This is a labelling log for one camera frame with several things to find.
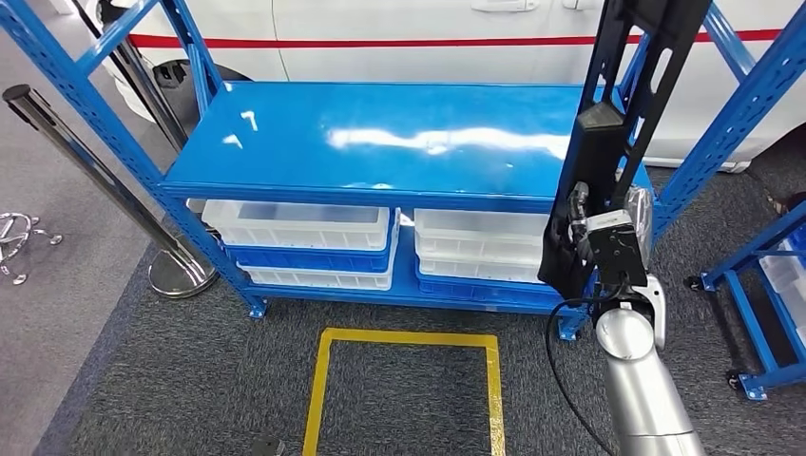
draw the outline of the stacked storage bin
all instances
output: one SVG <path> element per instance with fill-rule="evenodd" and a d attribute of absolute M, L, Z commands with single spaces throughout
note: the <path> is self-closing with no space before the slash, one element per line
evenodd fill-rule
<path fill-rule="evenodd" d="M 541 298 L 537 273 L 548 215 L 414 210 L 423 293 L 484 301 Z"/>
<path fill-rule="evenodd" d="M 806 251 L 806 225 L 784 239 L 778 249 Z M 806 256 L 763 256 L 758 262 L 795 322 L 800 341 L 806 345 Z"/>
<path fill-rule="evenodd" d="M 397 211 L 366 206 L 210 200 L 201 219 L 257 284 L 389 290 Z"/>

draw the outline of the white car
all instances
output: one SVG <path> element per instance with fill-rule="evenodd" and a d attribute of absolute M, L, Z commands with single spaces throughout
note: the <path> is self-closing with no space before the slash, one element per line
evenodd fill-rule
<path fill-rule="evenodd" d="M 135 1 L 89 0 L 86 9 L 100 26 Z M 719 6 L 759 58 L 800 2 L 730 0 Z M 515 84 L 582 83 L 602 7 L 602 0 L 187 3 L 224 79 Z M 704 29 L 700 31 L 647 152 L 647 164 L 679 165 L 738 86 Z M 162 9 L 152 10 L 131 39 L 175 109 L 192 112 L 187 57 Z M 622 71 L 634 48 L 628 47 Z M 104 65 L 117 73 L 108 59 Z M 128 106 L 150 119 L 119 74 L 116 84 Z M 797 100 L 806 100 L 806 78 L 790 89 L 722 169 L 743 170 L 776 140 L 806 123 L 806 110 Z"/>

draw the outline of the blue plastic bin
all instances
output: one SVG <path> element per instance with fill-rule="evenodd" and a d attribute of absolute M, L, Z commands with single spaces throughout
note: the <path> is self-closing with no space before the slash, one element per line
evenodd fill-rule
<path fill-rule="evenodd" d="M 392 232 L 397 217 L 390 217 L 386 247 L 380 251 L 255 247 L 222 244 L 230 258 L 242 266 L 319 269 L 357 273 L 383 273 L 389 267 Z"/>
<path fill-rule="evenodd" d="M 419 288 L 425 294 L 480 302 L 541 304 L 546 303 L 546 295 L 556 295 L 557 302 L 560 302 L 559 295 L 545 284 L 424 275 L 420 274 L 419 260 L 416 263 L 414 270 L 420 282 Z"/>

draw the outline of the floor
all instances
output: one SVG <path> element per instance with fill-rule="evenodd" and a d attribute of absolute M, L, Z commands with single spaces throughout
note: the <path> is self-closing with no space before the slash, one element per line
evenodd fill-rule
<path fill-rule="evenodd" d="M 78 55 L 89 35 L 77 17 L 57 16 L 48 0 L 30 2 L 50 30 Z M 0 33 L 0 89 L 29 84 L 118 173 L 123 168 L 40 74 L 9 36 Z M 174 152 L 152 124 L 128 110 L 102 70 L 92 78 L 101 94 L 154 154 Z M 41 135 L 0 108 L 3 138 L 0 212 L 26 212 L 64 235 L 52 247 L 35 238 L 14 263 L 32 271 L 14 287 L 0 277 L 0 448 L 4 455 L 30 454 L 114 309 L 147 245 L 146 236 Z M 133 182 L 126 172 L 125 181 Z M 139 186 L 132 189 L 143 195 Z M 151 201 L 147 204 L 157 208 Z"/>
<path fill-rule="evenodd" d="M 773 390 L 764 403 L 730 390 L 726 371 L 758 368 L 737 312 L 724 293 L 709 299 L 683 285 L 776 216 L 766 193 L 802 186 L 800 140 L 788 140 L 753 174 L 717 176 L 655 249 L 651 269 L 669 302 L 662 357 L 708 454 L 798 454 L 806 444 L 806 385 Z M 661 184 L 671 172 L 650 174 Z M 265 319 L 250 321 L 224 283 L 185 301 L 159 299 L 145 286 L 145 264 L 35 454 L 247 454 L 271 436 L 298 455 L 325 328 L 494 334 L 507 453 L 603 454 L 547 369 L 543 317 L 276 299 Z M 571 397 L 613 447 L 590 326 L 556 352 Z M 479 350 L 335 342 L 330 353 L 317 454 L 490 454 Z"/>
<path fill-rule="evenodd" d="M 70 52 L 82 50 L 88 37 L 77 19 L 54 16 L 46 0 L 31 4 Z M 0 69 L 2 88 L 37 88 L 121 171 L 5 34 L 0 49 L 11 62 Z M 125 108 L 111 80 L 103 72 L 93 80 L 155 160 L 170 162 L 167 143 Z M 0 137 L 4 169 L 14 170 L 0 180 L 0 207 L 38 215 L 65 235 L 58 247 L 31 246 L 22 261 L 34 271 L 29 283 L 0 283 L 4 455 L 248 453 L 266 435 L 299 454 L 318 340 L 328 327 L 494 334 L 507 452 L 601 454 L 547 369 L 544 318 L 280 299 L 252 321 L 222 282 L 165 301 L 144 280 L 153 247 L 143 256 L 146 239 L 120 211 L 8 110 L 0 110 Z M 725 371 L 758 368 L 747 335 L 725 293 L 708 299 L 682 284 L 776 216 L 765 195 L 803 190 L 803 137 L 779 144 L 750 173 L 716 177 L 655 250 L 652 271 L 670 303 L 662 356 L 709 454 L 798 454 L 806 444 L 806 387 L 773 391 L 762 404 L 729 390 Z M 650 174 L 662 184 L 670 171 Z M 746 281 L 763 308 L 758 285 Z M 558 345 L 560 371 L 613 446 L 603 360 L 591 335 L 587 327 L 581 340 Z M 472 348 L 335 343 L 319 453 L 490 454 L 484 369 Z"/>

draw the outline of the black cable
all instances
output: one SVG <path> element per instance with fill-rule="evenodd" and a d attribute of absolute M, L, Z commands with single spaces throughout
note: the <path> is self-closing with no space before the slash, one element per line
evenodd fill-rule
<path fill-rule="evenodd" d="M 551 353 L 551 343 L 550 343 L 552 333 L 551 328 L 554 327 L 554 320 L 557 319 L 557 314 L 560 312 L 561 309 L 563 309 L 564 306 L 573 304 L 581 305 L 586 303 L 606 302 L 616 297 L 616 295 L 618 295 L 623 288 L 624 285 L 620 286 L 616 291 L 607 296 L 576 297 L 566 299 L 565 301 L 561 302 L 560 304 L 557 304 L 557 306 L 554 307 L 554 309 L 548 315 L 548 322 L 546 323 L 546 356 L 548 357 L 548 365 L 551 366 L 551 372 L 554 374 L 554 380 L 557 382 L 557 387 L 560 389 L 560 392 L 563 394 L 563 397 L 566 398 L 568 407 L 571 409 L 571 411 L 574 412 L 574 415 L 576 415 L 577 419 L 579 420 L 583 428 L 585 428 L 587 433 L 590 434 L 591 437 L 593 437 L 593 440 L 595 440 L 596 443 L 599 444 L 599 447 L 602 447 L 604 452 L 607 453 L 609 456 L 615 456 L 615 453 L 613 452 L 612 449 L 609 448 L 609 446 L 607 446 L 607 443 L 605 443 L 605 441 L 601 437 L 599 437 L 596 431 L 593 430 L 593 427 L 590 425 L 590 423 L 586 421 L 585 418 L 582 417 L 582 413 L 580 413 L 577 406 L 574 405 L 573 402 L 571 402 L 571 398 L 568 396 L 568 391 L 566 391 L 566 387 L 563 386 L 563 382 L 560 380 L 560 375 L 557 373 L 557 365 L 554 362 L 554 355 Z"/>

